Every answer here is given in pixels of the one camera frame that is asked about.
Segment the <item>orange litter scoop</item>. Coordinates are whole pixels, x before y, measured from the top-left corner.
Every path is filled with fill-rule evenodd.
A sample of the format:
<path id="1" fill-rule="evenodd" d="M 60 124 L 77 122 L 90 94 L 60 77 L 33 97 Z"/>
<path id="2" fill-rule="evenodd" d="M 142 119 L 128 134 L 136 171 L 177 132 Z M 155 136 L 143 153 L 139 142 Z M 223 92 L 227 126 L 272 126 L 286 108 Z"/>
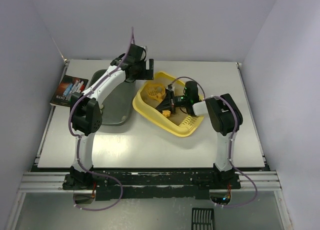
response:
<path id="1" fill-rule="evenodd" d="M 154 108 L 164 99 L 169 98 L 167 89 L 162 83 L 147 83 L 146 85 L 147 97 L 153 101 L 151 104 Z M 170 117 L 170 111 L 159 111 L 166 118 Z"/>

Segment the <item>yellow litter box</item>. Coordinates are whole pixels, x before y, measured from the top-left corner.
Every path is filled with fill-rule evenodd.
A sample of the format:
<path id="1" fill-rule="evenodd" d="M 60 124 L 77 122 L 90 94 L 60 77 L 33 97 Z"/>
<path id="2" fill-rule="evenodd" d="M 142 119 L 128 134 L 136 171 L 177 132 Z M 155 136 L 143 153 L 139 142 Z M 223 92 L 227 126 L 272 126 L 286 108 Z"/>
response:
<path id="1" fill-rule="evenodd" d="M 151 123 L 155 124 L 159 128 L 166 130 L 167 132 L 178 136 L 178 137 L 188 137 L 195 132 L 195 130 L 201 125 L 204 120 L 203 116 L 188 116 L 183 120 L 180 125 L 176 125 L 170 120 L 166 119 L 155 110 L 150 104 L 146 102 L 146 94 L 144 94 L 147 83 L 162 83 L 168 85 L 175 79 L 174 76 L 160 71 L 156 72 L 154 79 L 152 81 L 146 81 L 143 86 L 138 90 L 135 95 L 132 105 L 133 108 L 146 118 Z"/>

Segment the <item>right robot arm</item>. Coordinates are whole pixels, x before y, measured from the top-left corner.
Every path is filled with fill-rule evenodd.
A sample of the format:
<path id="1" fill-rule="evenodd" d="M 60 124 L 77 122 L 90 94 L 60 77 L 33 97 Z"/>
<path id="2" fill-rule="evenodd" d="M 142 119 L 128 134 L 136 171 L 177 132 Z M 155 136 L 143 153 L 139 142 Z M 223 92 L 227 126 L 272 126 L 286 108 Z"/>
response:
<path id="1" fill-rule="evenodd" d="M 217 153 L 213 164 L 213 181 L 225 186 L 237 181 L 233 164 L 234 141 L 243 123 L 242 114 L 230 94 L 200 99 L 200 85 L 196 81 L 185 83 L 182 95 L 174 93 L 173 84 L 166 88 L 156 86 L 155 99 L 159 102 L 156 110 L 165 117 L 176 113 L 176 108 L 185 108 L 189 116 L 208 115 L 214 131 L 217 133 Z"/>

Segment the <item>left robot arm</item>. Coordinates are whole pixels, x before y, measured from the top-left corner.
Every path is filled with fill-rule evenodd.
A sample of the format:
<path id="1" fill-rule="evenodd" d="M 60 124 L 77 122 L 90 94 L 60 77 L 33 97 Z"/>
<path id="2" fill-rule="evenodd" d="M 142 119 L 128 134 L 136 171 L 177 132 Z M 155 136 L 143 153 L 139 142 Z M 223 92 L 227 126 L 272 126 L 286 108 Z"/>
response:
<path id="1" fill-rule="evenodd" d="M 70 99 L 68 129 L 76 138 L 75 157 L 65 176 L 63 189 L 86 189 L 93 185 L 92 151 L 96 132 L 102 125 L 100 106 L 121 83 L 154 78 L 154 60 L 146 60 L 146 47 L 131 43 L 127 52 L 112 60 L 104 74 Z"/>

